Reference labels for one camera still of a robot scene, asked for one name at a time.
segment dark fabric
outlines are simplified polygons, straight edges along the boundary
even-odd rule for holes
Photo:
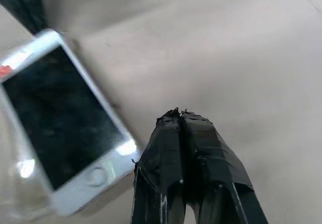
[[[0,0],[0,3],[32,34],[48,28],[42,0]]]

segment phone bezel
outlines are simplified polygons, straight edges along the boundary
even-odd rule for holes
[[[12,106],[10,99],[2,86],[2,82],[14,76],[24,68],[28,67],[36,60],[50,53],[57,47],[61,46],[66,54],[71,59],[72,63],[77,68],[80,75],[83,77],[89,88],[92,90],[98,101],[106,113],[110,116],[115,126],[119,129],[121,134],[124,135],[125,142],[115,143],[110,151],[105,155],[98,158],[95,162],[88,165],[81,172],[79,172],[72,179],[67,181],[64,185],[59,187],[57,190],[53,190],[46,173],[44,172],[42,165],[39,161],[36,161],[37,168],[36,172],[39,173],[40,180],[44,186],[45,191],[50,197],[52,207],[56,210],[57,214],[67,216],[80,210],[88,202],[98,196],[102,191],[107,190],[113,186],[116,182],[125,177],[134,169],[134,161],[138,161],[141,155],[140,147],[137,142],[133,139],[130,132],[127,130],[125,125],[122,123],[120,118],[113,111],[113,108],[109,102],[105,99],[102,92],[96,86],[94,81],[91,79],[86,69],[68,47],[63,36],[54,30],[46,30],[37,35],[30,43],[20,47],[13,54],[2,60],[5,64],[10,60],[17,57],[17,54],[26,53],[26,57],[22,57],[22,61],[19,66],[12,71],[11,74],[0,80],[0,96],[6,110],[8,117],[14,126],[16,131],[20,131],[23,135],[24,141],[28,146],[30,154],[36,159],[37,154],[33,149],[33,146],[26,134],[15,110]],[[88,183],[88,177],[91,171],[95,168],[104,168],[107,173],[107,182],[102,186],[93,186]]]

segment red sticker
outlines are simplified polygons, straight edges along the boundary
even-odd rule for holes
[[[10,66],[0,66],[0,77],[5,77],[12,71]]]

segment phone screen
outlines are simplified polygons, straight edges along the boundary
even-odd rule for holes
[[[126,140],[62,47],[3,86],[54,190]]]

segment white smartphone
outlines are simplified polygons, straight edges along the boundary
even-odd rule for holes
[[[140,148],[63,37],[46,30],[2,61],[0,97],[58,215],[134,169]]]

